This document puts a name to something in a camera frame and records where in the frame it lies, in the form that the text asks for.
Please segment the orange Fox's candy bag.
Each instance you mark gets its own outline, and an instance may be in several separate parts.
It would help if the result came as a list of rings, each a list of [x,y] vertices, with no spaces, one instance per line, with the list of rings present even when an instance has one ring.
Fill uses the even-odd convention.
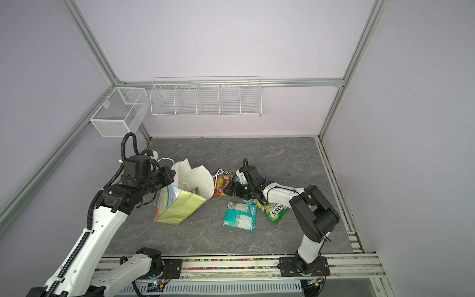
[[[221,174],[217,176],[214,195],[225,196],[225,190],[231,182],[232,176],[229,174]]]

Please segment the paper bag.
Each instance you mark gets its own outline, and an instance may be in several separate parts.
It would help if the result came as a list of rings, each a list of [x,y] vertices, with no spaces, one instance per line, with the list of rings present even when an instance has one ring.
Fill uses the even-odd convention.
[[[188,159],[175,163],[174,181],[159,191],[154,221],[179,225],[214,196],[215,184],[203,165],[191,167]]]

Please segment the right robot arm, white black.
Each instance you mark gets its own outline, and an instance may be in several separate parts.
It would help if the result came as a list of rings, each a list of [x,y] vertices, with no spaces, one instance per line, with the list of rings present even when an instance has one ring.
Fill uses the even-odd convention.
[[[247,159],[236,172],[239,178],[232,181],[225,193],[243,200],[257,200],[262,205],[279,204],[293,211],[304,233],[292,271],[309,275],[320,268],[321,248],[340,222],[340,215],[321,190],[311,184],[305,188],[292,188],[264,178]]]

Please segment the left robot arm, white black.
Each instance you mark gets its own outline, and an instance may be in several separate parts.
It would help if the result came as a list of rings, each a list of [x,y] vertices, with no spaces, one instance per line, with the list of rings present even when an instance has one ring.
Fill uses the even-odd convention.
[[[158,278],[166,269],[160,251],[141,248],[125,263],[102,277],[93,276],[113,236],[134,209],[145,206],[144,196],[169,186],[175,172],[159,165],[153,151],[140,152],[137,137],[127,133],[121,141],[117,172],[100,188],[87,211],[82,235],[60,268],[30,297],[113,297],[125,286],[146,276]]]

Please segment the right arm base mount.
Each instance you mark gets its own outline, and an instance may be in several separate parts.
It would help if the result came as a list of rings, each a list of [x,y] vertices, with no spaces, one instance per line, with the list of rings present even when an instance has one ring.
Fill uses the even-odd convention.
[[[328,261],[324,256],[319,256],[310,264],[296,256],[280,257],[277,268],[282,277],[327,277],[330,275]]]

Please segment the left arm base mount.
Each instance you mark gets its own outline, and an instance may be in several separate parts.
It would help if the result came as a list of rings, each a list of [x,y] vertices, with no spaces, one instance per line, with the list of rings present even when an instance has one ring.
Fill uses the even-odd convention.
[[[182,271],[183,260],[179,258],[153,260],[147,277],[150,279],[178,279]]]

